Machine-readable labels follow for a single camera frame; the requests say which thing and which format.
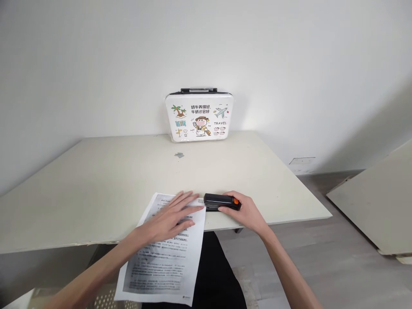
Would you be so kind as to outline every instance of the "floor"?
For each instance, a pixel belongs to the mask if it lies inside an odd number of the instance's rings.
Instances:
[[[350,175],[354,173],[299,177],[333,217],[271,228],[325,308],[412,309],[412,266],[381,256],[325,197]],[[249,307],[290,308],[259,238],[247,229],[216,234],[235,273],[240,271],[252,288]]]

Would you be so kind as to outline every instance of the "travel case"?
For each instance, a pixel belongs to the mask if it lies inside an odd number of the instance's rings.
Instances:
[[[182,88],[169,94],[166,110],[174,142],[226,139],[233,96],[217,88]]]

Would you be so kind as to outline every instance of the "cartoon character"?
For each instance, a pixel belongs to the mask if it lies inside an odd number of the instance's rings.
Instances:
[[[224,118],[224,112],[227,110],[227,107],[225,107],[224,109],[218,109],[216,108],[219,112],[217,114],[215,114],[215,116],[217,118],[219,118],[220,115],[222,115],[222,118]]]
[[[209,121],[208,118],[206,118],[205,116],[200,116],[197,117],[196,122],[193,123],[193,126],[196,128],[196,135],[197,136],[206,136],[210,135],[210,131],[207,129],[206,125],[207,122]]]
[[[173,107],[172,107],[172,109],[173,109],[173,112],[177,112],[177,116],[176,117],[186,117],[185,115],[184,115],[184,113],[186,113],[186,110],[185,109],[180,109],[180,106],[175,106],[175,105],[173,105]]]

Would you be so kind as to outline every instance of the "finger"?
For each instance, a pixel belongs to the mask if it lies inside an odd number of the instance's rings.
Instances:
[[[176,194],[175,197],[172,198],[172,200],[169,202],[169,205],[172,205],[175,200],[177,200],[179,197],[182,196],[182,194],[183,194],[183,191],[180,191],[178,194]]]
[[[170,230],[170,238],[175,237],[177,234],[183,232],[185,229],[194,225],[192,220],[186,220],[181,224],[176,225],[173,229]]]
[[[179,211],[181,210],[183,207],[185,207],[187,204],[193,202],[195,199],[197,199],[199,197],[199,194],[194,194],[192,196],[189,196],[187,198],[185,198],[183,201],[181,201],[179,204],[177,204],[175,206],[175,208]]]
[[[182,202],[185,198],[187,198],[188,196],[191,196],[192,193],[193,193],[193,191],[189,191],[189,192],[186,192],[186,193],[182,194],[181,196],[179,196],[179,197],[173,202],[173,204],[170,205],[170,207],[176,206],[177,204],[179,204],[180,202]]]
[[[237,218],[237,216],[239,215],[239,211],[238,211],[238,210],[234,210],[234,209],[231,209],[231,208],[225,207],[225,206],[219,207],[219,208],[218,208],[218,211],[220,211],[220,212],[222,212],[222,213],[225,213],[226,215],[232,217],[232,218],[235,219],[235,220],[237,220],[236,218]]]
[[[245,199],[245,197],[247,197],[246,195],[243,195],[242,193],[239,193],[237,191],[225,192],[225,193],[223,193],[223,195],[233,196],[233,197],[237,198],[239,201],[242,201],[242,200]]]
[[[202,210],[204,206],[189,206],[182,211],[179,212],[179,219],[184,218],[191,213],[198,212],[199,210]]]

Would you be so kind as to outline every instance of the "black stapler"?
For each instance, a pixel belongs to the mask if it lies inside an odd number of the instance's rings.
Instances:
[[[218,211],[220,206],[240,210],[240,207],[242,206],[238,199],[228,195],[206,193],[203,199],[205,202],[206,211]]]

